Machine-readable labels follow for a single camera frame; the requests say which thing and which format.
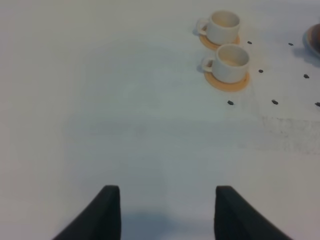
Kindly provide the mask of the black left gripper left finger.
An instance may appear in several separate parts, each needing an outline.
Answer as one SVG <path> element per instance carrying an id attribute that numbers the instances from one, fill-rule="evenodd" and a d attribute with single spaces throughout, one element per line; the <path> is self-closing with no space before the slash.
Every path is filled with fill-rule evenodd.
<path id="1" fill-rule="evenodd" d="M 119 240 L 122 234 L 120 188 L 106 185 L 56 240 Z"/>

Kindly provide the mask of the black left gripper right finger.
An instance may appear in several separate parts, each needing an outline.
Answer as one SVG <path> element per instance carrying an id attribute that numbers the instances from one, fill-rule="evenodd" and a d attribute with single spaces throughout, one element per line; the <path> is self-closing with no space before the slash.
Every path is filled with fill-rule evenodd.
<path id="1" fill-rule="evenodd" d="M 290 239 L 227 185 L 215 189 L 213 229 L 216 240 Z"/>

